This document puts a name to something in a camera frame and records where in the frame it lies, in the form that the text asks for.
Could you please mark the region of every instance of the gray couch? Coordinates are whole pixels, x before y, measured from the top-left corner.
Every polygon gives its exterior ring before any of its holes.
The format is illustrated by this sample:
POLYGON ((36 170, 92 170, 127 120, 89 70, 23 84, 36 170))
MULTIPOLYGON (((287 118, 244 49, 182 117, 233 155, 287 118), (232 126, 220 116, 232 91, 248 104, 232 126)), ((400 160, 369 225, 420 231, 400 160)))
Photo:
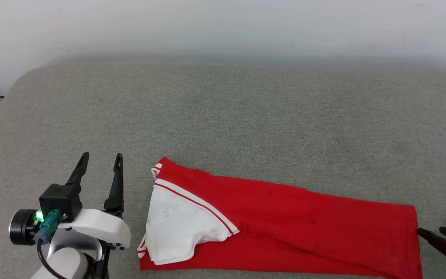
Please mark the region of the gray couch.
MULTIPOLYGON (((65 64, 21 77, 0 108, 0 278, 27 278, 35 246, 7 234, 19 208, 38 208, 82 152, 85 208, 102 207, 124 155, 132 247, 113 251, 110 277, 365 278, 239 270, 139 272, 161 157, 215 175, 415 205, 420 226, 446 226, 446 71, 228 65, 65 64)), ((421 242, 424 276, 446 278, 446 258, 421 242)))

